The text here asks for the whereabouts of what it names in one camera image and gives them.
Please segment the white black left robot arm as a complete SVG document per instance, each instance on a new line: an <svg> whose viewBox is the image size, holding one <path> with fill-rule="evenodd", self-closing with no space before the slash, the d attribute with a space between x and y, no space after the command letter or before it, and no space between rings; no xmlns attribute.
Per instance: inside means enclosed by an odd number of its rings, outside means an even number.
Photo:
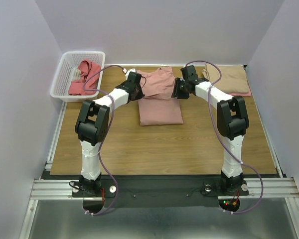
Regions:
<svg viewBox="0 0 299 239"><path fill-rule="evenodd" d="M108 95L82 103L75 132L82 147L82 170L78 182L70 186L76 197L100 197L104 191L101 184L100 151L113 121L115 109L143 97L141 78L136 69L128 70L126 80Z"/></svg>

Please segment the pink printed t shirt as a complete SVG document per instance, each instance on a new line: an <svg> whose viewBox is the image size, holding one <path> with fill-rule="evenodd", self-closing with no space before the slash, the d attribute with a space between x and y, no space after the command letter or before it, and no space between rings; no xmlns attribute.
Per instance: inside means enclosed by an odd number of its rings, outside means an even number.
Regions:
<svg viewBox="0 0 299 239"><path fill-rule="evenodd" d="M172 67L159 67L143 72L141 85L144 96L138 100L140 125L183 124L179 101L172 98L175 76Z"/></svg>

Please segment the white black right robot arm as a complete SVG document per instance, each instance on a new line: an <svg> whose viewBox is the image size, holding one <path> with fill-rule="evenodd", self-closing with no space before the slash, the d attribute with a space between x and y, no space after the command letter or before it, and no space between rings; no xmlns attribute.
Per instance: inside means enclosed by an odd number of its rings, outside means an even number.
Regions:
<svg viewBox="0 0 299 239"><path fill-rule="evenodd" d="M176 78L172 97L188 99L190 94L207 101L211 116L211 108L216 109L216 120L212 120L212 124L224 148L219 188L222 193L231 194L244 184L242 143L249 127L244 98L229 95L202 78L193 82Z"/></svg>

